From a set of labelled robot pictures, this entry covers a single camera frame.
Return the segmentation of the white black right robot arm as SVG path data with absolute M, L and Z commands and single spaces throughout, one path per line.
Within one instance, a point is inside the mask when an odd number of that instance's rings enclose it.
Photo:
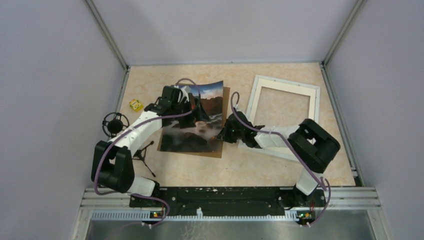
M 216 139 L 232 144 L 241 141 L 250 149 L 263 151 L 288 149 L 303 170 L 293 189 L 279 199 L 286 209 L 324 201 L 325 197 L 317 191 L 317 187 L 331 192 L 331 185 L 323 174 L 341 145 L 312 119 L 306 118 L 293 127 L 270 127 L 253 125 L 242 112 L 237 111 L 226 120 Z

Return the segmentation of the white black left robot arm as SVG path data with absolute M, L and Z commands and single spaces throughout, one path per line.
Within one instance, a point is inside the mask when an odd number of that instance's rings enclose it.
M 201 103 L 191 106 L 191 88 L 186 84 L 165 86 L 161 96 L 147 105 L 134 123 L 111 140 L 96 144 L 91 172 L 96 194 L 102 194 L 97 188 L 103 186 L 109 188 L 110 193 L 141 195 L 141 200 L 149 207 L 160 202 L 156 182 L 135 174 L 133 157 L 153 133 L 169 126 L 173 120 L 180 125 L 194 122 Z

